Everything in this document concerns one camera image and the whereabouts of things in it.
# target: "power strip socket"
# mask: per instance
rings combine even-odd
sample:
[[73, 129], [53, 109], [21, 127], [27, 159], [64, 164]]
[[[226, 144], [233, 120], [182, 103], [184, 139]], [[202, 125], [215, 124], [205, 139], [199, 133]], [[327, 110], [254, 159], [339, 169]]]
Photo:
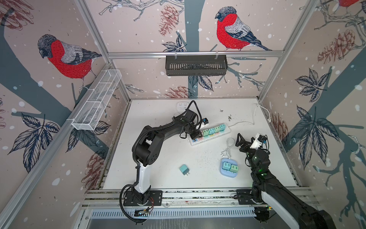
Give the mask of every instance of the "power strip socket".
[[177, 111], [179, 113], [183, 113], [186, 111], [187, 107], [188, 107], [189, 103], [188, 102], [178, 102], [177, 103]]

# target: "table top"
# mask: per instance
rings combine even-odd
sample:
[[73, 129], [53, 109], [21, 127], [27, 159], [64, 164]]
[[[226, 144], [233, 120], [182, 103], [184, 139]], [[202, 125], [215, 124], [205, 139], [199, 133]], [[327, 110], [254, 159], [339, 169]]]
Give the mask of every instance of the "table top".
[[[135, 162], [132, 159], [132, 146], [142, 129], [164, 125], [171, 122], [177, 113], [176, 104], [180, 100], [133, 100], [128, 111], [116, 152], [103, 189], [121, 189], [136, 179]], [[209, 127], [222, 123], [229, 126], [237, 122], [253, 122], [256, 99], [196, 99], [202, 118], [207, 118]], [[194, 104], [190, 107], [196, 112]], [[236, 140], [240, 133], [247, 141], [257, 133], [267, 135], [270, 143], [269, 169], [287, 187], [296, 186], [290, 169], [278, 147], [267, 120], [260, 108], [254, 117], [255, 125], [239, 123], [230, 127], [231, 133], [207, 142], [191, 146], [188, 139], [179, 135], [164, 141], [158, 159], [152, 164], [151, 188], [237, 188], [251, 187], [250, 168], [245, 165], [245, 154], [238, 147], [231, 148], [231, 159], [238, 163], [239, 171], [235, 178], [220, 174], [221, 151], [227, 148], [226, 140]], [[189, 175], [183, 175], [179, 168], [189, 168]]]

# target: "white wire mesh basket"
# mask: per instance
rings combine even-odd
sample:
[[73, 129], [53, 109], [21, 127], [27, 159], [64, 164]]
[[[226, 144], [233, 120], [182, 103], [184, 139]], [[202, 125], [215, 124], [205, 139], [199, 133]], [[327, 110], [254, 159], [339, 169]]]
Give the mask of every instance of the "white wire mesh basket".
[[77, 130], [94, 130], [121, 79], [119, 70], [106, 70], [72, 122]]

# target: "bird head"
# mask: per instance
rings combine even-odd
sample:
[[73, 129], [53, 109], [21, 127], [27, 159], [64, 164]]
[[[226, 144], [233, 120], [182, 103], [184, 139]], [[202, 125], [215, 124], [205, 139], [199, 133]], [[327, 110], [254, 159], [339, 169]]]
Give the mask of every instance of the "bird head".
[[217, 14], [216, 14], [216, 19], [218, 19], [220, 22], [222, 22], [225, 17], [229, 14], [236, 14], [236, 10], [234, 7], [232, 6], [225, 6], [223, 8], [221, 8]]
[[39, 40], [38, 40], [38, 49], [40, 50], [40, 55], [42, 58], [44, 58], [45, 56], [47, 56], [48, 58], [52, 58], [52, 50], [51, 50], [51, 45], [53, 42], [55, 42], [57, 39], [49, 34], [43, 35]]

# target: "black hanging basket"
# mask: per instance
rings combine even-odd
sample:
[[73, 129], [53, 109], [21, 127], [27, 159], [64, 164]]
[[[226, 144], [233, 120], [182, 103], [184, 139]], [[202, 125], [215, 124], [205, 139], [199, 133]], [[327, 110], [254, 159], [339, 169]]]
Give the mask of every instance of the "black hanging basket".
[[228, 61], [226, 55], [167, 56], [165, 69], [168, 76], [225, 75]]

